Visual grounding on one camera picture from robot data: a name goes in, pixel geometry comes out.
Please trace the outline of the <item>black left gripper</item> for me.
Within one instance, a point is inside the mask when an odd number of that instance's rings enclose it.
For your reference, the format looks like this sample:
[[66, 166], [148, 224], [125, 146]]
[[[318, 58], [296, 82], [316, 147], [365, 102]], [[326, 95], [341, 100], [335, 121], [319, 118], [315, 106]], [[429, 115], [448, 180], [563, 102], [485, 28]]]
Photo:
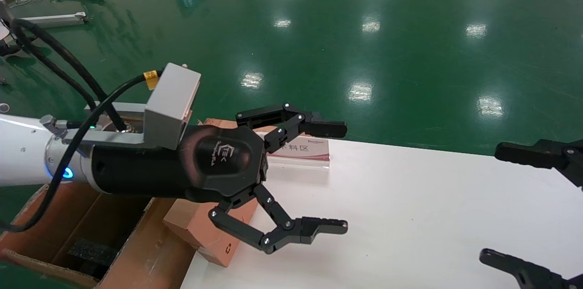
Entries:
[[[209, 212], [213, 225], [266, 254], [291, 243], [310, 245], [320, 233], [348, 232], [346, 220], [291, 219], [261, 184], [267, 170], [265, 151], [277, 152], [302, 133], [344, 138], [347, 123], [327, 121], [317, 112], [304, 112], [289, 103], [239, 112], [236, 123], [239, 127], [233, 129], [188, 126], [174, 150], [95, 146], [92, 185], [108, 194], [219, 202]], [[252, 131], [267, 126], [275, 129], [264, 140]], [[253, 198], [275, 223], [272, 231], [263, 233], [229, 215], [235, 202]]]

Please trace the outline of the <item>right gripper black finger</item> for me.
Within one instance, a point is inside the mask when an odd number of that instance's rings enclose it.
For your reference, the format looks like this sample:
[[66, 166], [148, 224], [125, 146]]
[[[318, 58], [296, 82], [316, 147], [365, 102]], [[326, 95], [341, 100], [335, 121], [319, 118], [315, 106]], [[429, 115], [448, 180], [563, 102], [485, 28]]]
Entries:
[[494, 152], [497, 160], [534, 168], [555, 168], [576, 187], [583, 186], [583, 140], [558, 142], [540, 139], [532, 146], [501, 142]]
[[479, 261], [512, 275], [521, 289], [581, 289], [583, 287], [582, 274], [567, 280], [550, 269], [493, 249], [482, 249]]

